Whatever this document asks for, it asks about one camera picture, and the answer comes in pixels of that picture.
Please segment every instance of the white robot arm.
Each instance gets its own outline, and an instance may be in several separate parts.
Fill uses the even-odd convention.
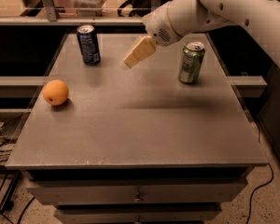
[[[276,0],[173,0],[143,18],[161,46],[184,35],[240,25],[280,68],[280,2]]]

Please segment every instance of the silver soda can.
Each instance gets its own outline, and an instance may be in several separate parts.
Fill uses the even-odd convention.
[[[101,61],[97,34],[93,26],[79,26],[77,28],[77,41],[84,64],[96,65]]]
[[[187,84],[198,81],[205,54],[204,44],[199,41],[189,42],[183,48],[178,79]]]

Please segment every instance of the cable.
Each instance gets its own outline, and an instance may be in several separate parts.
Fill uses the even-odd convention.
[[[17,221],[17,224],[21,224],[21,219],[22,219],[22,217],[24,216],[24,214],[25,214],[27,208],[28,208],[29,205],[34,201],[34,199],[35,199],[35,197],[33,197],[33,198],[28,202],[28,204],[26,204],[26,206],[24,207],[24,209],[23,209],[22,212],[21,212],[21,215],[20,215],[20,217],[19,217],[19,219],[18,219],[18,221]]]
[[[0,214],[2,217],[4,217],[7,221],[9,221],[11,224],[14,224],[7,216],[4,214]]]
[[[13,120],[15,120],[15,119],[18,119],[18,118],[20,118],[20,117],[22,117],[23,116],[23,114],[21,114],[21,115],[19,115],[19,116],[17,116],[16,118],[14,118],[14,119],[11,119],[10,121],[8,121],[8,122],[5,122],[1,127],[0,127],[0,130],[2,129],[2,128],[4,128],[5,126],[7,126],[10,122],[12,122]],[[4,145],[8,145],[8,142],[3,142],[3,143],[1,143],[0,144],[0,147],[2,147],[2,146],[4,146]],[[8,149],[8,150],[0,150],[0,152],[1,153],[6,153],[6,152],[11,152],[12,151],[12,149]],[[9,157],[9,153],[6,153],[6,154],[2,154],[2,155],[0,155],[0,158],[2,158],[2,157],[6,157],[5,159],[0,159],[0,162],[4,162],[4,161],[7,161],[8,160],[8,157]]]
[[[259,127],[259,126],[258,126],[258,129],[259,129],[259,142],[260,142],[260,127]],[[270,164],[269,164],[269,167],[270,167],[270,169],[271,169],[271,174],[272,174],[270,180],[267,181],[266,183],[261,184],[261,185],[259,185],[258,187],[256,187],[256,188],[252,191],[252,193],[251,193],[250,200],[249,200],[249,214],[248,214],[248,218],[247,218],[246,224],[249,223],[250,218],[251,218],[251,214],[252,214],[252,199],[253,199],[254,193],[255,193],[258,189],[261,189],[261,188],[263,188],[263,187],[269,185],[269,184],[272,183],[272,181],[273,181],[273,168],[272,168],[272,166],[271,166]]]
[[[0,144],[0,147],[3,147],[5,145],[9,145],[9,142],[4,142],[2,144]],[[0,150],[0,152],[11,152],[12,150]],[[0,157],[6,157],[5,159],[0,159],[0,162],[4,162],[4,161],[7,161],[8,160],[8,157],[9,157],[9,153],[6,153],[6,154],[1,154]]]

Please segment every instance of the tiled floor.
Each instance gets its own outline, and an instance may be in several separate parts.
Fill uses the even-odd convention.
[[[259,131],[253,125],[255,135]],[[274,156],[271,146],[268,144],[264,133],[259,135],[260,143],[265,150],[270,164],[273,168],[273,181],[268,186],[257,190],[252,200],[252,214],[250,224],[270,223],[280,224],[280,163]],[[206,221],[205,224],[243,224],[246,223],[249,213],[249,199],[254,188],[266,183],[271,179],[271,170],[269,166],[257,167],[248,176],[248,185],[244,190],[231,202],[223,203],[223,211],[213,220]],[[25,189],[25,180],[22,179],[18,185],[12,201],[14,207],[11,211],[6,211],[5,215],[13,222],[17,223],[19,216],[25,205],[31,200],[32,196]],[[21,224],[60,224],[53,216],[54,207],[43,206],[37,200],[34,200],[28,207]],[[0,224],[10,223],[0,216]]]

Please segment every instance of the can lid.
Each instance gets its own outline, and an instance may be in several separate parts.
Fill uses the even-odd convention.
[[[187,45],[186,45],[186,48],[187,49],[190,49],[190,50],[203,50],[204,49],[204,44],[200,41],[194,41],[194,42],[189,42]]]
[[[92,32],[93,30],[94,30],[94,27],[91,25],[83,25],[83,26],[79,26],[77,28],[77,31],[82,34],[87,34],[89,32]]]

